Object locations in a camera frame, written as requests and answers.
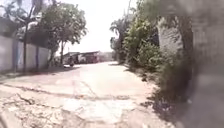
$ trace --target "bush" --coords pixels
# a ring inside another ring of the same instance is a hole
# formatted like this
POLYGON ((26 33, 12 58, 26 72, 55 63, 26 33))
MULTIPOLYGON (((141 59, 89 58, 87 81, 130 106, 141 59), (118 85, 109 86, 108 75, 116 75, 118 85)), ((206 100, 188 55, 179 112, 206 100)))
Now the bush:
POLYGON ((150 72, 158 72, 164 59, 159 47, 147 42, 140 47, 137 62, 139 66, 150 72))
POLYGON ((186 90, 191 79, 191 69, 182 54, 168 55, 159 71, 160 89, 153 98, 169 103, 185 101, 186 90))

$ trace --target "alley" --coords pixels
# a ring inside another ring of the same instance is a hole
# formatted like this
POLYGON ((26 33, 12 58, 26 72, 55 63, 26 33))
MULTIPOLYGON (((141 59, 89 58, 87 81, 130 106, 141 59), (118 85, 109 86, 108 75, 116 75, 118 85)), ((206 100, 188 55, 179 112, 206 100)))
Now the alley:
POLYGON ((76 65, 1 81, 0 107, 24 128, 169 128, 140 106, 154 87, 116 62, 76 65))

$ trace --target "wall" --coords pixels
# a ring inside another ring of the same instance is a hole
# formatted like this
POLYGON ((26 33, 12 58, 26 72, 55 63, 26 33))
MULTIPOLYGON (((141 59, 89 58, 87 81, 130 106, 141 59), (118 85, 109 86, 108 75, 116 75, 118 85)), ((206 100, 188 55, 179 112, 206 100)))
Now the wall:
POLYGON ((178 0, 192 18, 197 76, 177 128, 223 128, 224 1, 178 0))
MULTIPOLYGON (((50 51, 45 48, 27 44, 27 69, 41 68, 46 65, 50 51)), ((23 69, 23 43, 0 36, 0 72, 23 69)))
POLYGON ((0 36, 0 71, 12 69, 12 41, 0 36))
POLYGON ((162 19, 158 25, 160 50, 175 53, 178 49, 182 48, 180 34, 176 28, 167 29, 163 27, 163 22, 164 19, 162 19))

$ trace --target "tree trunk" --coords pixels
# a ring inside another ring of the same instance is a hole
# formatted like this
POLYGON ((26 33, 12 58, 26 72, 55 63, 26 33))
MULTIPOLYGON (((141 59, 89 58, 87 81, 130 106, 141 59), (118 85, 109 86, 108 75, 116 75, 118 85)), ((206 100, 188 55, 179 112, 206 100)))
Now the tree trunk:
POLYGON ((190 17, 181 16, 179 17, 179 22, 179 31, 183 42, 183 55, 188 60, 189 64, 191 64, 193 61, 193 31, 190 17))
POLYGON ((39 46, 36 46, 36 71, 39 71, 39 46))
POLYGON ((61 42, 61 60, 60 60, 61 66, 63 66, 63 60, 64 60, 63 52, 64 52, 64 44, 63 42, 61 42))
MULTIPOLYGON (((32 7, 30 9, 28 20, 30 20, 30 18, 31 18, 33 9, 34 9, 34 5, 32 5, 32 7)), ((24 35, 24 46, 23 46, 23 72, 24 73, 26 73, 26 46, 27 46, 28 27, 29 27, 29 21, 26 21, 26 28, 25 28, 25 35, 24 35)))
POLYGON ((50 66, 51 66, 51 63, 52 63, 52 61, 53 61, 53 59, 54 59, 54 51, 53 50, 51 50, 51 55, 50 55, 50 59, 48 60, 48 62, 47 62, 47 68, 49 68, 50 66))
POLYGON ((24 36, 24 45, 23 45, 23 72, 24 72, 24 73, 26 73, 27 31, 28 31, 28 24, 26 24, 25 36, 24 36))

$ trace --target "tree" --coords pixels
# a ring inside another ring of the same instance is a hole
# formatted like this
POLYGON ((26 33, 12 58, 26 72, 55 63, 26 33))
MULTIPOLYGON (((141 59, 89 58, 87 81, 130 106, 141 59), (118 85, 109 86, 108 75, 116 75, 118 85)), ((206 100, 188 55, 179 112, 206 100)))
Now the tree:
MULTIPOLYGON (((15 1, 19 5, 18 11, 21 10, 21 5, 22 5, 23 0, 15 0, 15 1)), ((27 34, 28 34, 29 24, 31 22, 34 22, 34 21, 37 20, 36 16, 42 10, 42 7, 43 7, 43 0, 32 0, 32 5, 31 5, 31 8, 30 8, 29 12, 28 13, 23 13, 23 14, 26 14, 26 15, 22 15, 22 16, 17 15, 16 16, 17 20, 19 20, 19 22, 25 26, 24 38, 23 38, 23 41, 24 41, 24 46, 23 46, 23 72, 24 73, 26 72, 26 54, 27 54, 26 53, 26 47, 27 47, 27 37, 28 37, 27 34)))
POLYGON ((84 11, 72 4, 59 3, 51 6, 43 13, 41 21, 37 25, 38 30, 47 40, 47 45, 53 47, 53 51, 61 44, 61 64, 63 64, 63 51, 66 43, 79 43, 81 37, 86 34, 86 21, 84 11))
POLYGON ((44 47, 51 51, 50 59, 48 60, 48 66, 53 60, 56 51, 59 48, 58 40, 55 38, 55 32, 53 28, 48 26, 49 22, 45 22, 44 18, 28 30, 28 41, 36 45, 37 47, 44 47))
POLYGON ((118 61, 120 63, 124 63, 126 57, 125 50, 123 47, 123 41, 130 24, 130 19, 128 19, 130 18, 129 16, 130 15, 126 15, 121 19, 115 20, 111 23, 110 27, 110 30, 118 35, 118 39, 112 37, 110 41, 113 44, 113 49, 115 50, 115 53, 118 56, 118 61))
POLYGON ((145 45, 147 43, 158 43, 153 37, 153 35, 158 35, 158 33, 155 32, 155 29, 156 27, 148 20, 142 20, 138 16, 135 17, 124 40, 127 61, 131 68, 142 65, 141 62, 138 62, 139 50, 142 46, 148 46, 145 45))
POLYGON ((6 19, 11 20, 11 15, 13 14, 13 11, 15 9, 15 5, 14 5, 14 1, 10 2, 9 4, 7 4, 6 6, 0 5, 1 8, 4 9, 4 14, 3 17, 6 19))
POLYGON ((165 56, 158 83, 161 89, 153 98, 160 103, 186 100, 185 94, 194 68, 191 17, 177 0, 140 0, 137 12, 141 19, 147 19, 153 26, 163 19, 163 27, 176 28, 183 44, 175 55, 165 56))

